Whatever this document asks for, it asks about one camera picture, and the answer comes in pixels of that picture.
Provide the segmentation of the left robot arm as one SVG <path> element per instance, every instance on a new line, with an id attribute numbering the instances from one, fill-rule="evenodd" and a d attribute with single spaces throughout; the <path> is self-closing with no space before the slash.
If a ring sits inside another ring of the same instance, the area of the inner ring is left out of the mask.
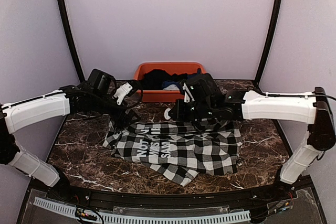
<path id="1" fill-rule="evenodd" d="M 131 105 L 123 101 L 141 86 L 129 81 L 109 93 L 108 87 L 83 82 L 68 85 L 51 93 L 28 100 L 1 105 L 1 164 L 9 165 L 46 186 L 63 201 L 74 197 L 74 189 L 64 173 L 27 151 L 14 137 L 18 130 L 47 119 L 94 111 L 107 114 L 115 121 L 116 128 L 124 128 L 138 121 Z"/>

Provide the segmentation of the black white plaid shirt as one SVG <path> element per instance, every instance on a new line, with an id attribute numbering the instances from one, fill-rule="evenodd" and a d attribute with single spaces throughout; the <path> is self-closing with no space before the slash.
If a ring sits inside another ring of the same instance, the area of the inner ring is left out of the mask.
<path id="1" fill-rule="evenodd" d="M 181 186 L 198 174 L 237 172 L 242 137 L 232 121 L 202 120 L 204 131 L 190 122 L 132 124 L 109 128 L 103 146 L 112 156 L 138 163 Z"/>

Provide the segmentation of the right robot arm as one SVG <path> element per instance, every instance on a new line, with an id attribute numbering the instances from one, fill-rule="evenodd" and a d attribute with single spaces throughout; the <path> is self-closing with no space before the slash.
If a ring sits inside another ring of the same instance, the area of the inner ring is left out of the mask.
<path id="1" fill-rule="evenodd" d="M 254 119 L 285 120 L 305 123 L 307 132 L 288 161 L 282 166 L 279 180 L 268 188 L 273 200 L 280 199 L 301 173 L 318 155 L 335 146 L 333 114 L 324 89 L 316 87 L 304 93 L 262 93 L 260 91 L 231 90 L 206 92 L 190 87 L 185 97 L 178 99 L 172 109 L 164 112 L 165 119 L 192 122 L 200 128 L 202 119 L 243 121 Z"/>

